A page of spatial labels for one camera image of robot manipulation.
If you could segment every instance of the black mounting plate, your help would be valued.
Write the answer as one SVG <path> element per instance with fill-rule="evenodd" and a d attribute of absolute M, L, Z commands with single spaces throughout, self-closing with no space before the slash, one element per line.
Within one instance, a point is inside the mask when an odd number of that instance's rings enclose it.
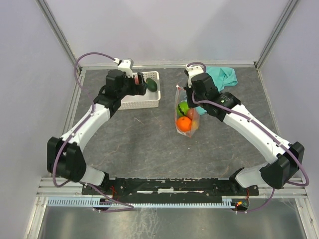
<path fill-rule="evenodd" d="M 98 187 L 106 195 L 112 195 L 114 187 L 118 200 L 123 203 L 222 203 L 222 196 L 246 196 L 247 189 L 231 180 L 202 179 L 110 179 L 108 187 Z M 258 196 L 258 187 L 248 188 L 250 196 Z M 82 195 L 99 195 L 89 186 L 82 188 Z"/>

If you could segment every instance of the red wire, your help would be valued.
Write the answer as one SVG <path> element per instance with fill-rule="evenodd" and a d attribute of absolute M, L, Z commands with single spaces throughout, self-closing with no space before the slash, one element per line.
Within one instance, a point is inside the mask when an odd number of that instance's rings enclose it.
<path fill-rule="evenodd" d="M 117 193 L 117 191 L 115 191 L 114 186 L 111 186 L 110 189 L 112 190 L 112 198 L 114 198 L 114 193 L 116 193 L 117 199 L 118 199 L 119 198 L 119 194 Z"/>
<path fill-rule="evenodd" d="M 247 197 L 246 197 L 246 200 L 249 199 L 249 189 L 247 189 Z"/>

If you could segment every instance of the plastic bag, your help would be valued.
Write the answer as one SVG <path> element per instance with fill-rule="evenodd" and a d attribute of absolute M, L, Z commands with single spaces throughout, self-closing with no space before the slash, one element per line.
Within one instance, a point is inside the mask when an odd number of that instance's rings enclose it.
<path fill-rule="evenodd" d="M 192 137 L 199 128 L 199 114 L 195 108 L 189 109 L 187 105 L 186 91 L 176 86 L 175 95 L 175 126 L 178 133 Z"/>

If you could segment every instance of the green avocado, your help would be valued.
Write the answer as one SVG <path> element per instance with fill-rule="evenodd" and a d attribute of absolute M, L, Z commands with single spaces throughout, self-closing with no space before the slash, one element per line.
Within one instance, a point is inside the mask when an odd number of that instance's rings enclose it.
<path fill-rule="evenodd" d="M 148 89 L 152 92 L 155 92 L 158 90 L 158 85 L 152 78 L 146 79 L 146 84 L 148 85 Z"/>

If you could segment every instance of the teal cloth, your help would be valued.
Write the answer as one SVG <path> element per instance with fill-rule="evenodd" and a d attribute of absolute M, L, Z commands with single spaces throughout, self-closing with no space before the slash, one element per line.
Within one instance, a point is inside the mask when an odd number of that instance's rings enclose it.
<path fill-rule="evenodd" d="M 222 91 L 225 86 L 236 86 L 238 81 L 235 70 L 229 67 L 208 66 L 206 72 L 213 78 L 218 91 Z M 206 113 L 202 107 L 196 107 L 197 112 L 202 115 Z"/>

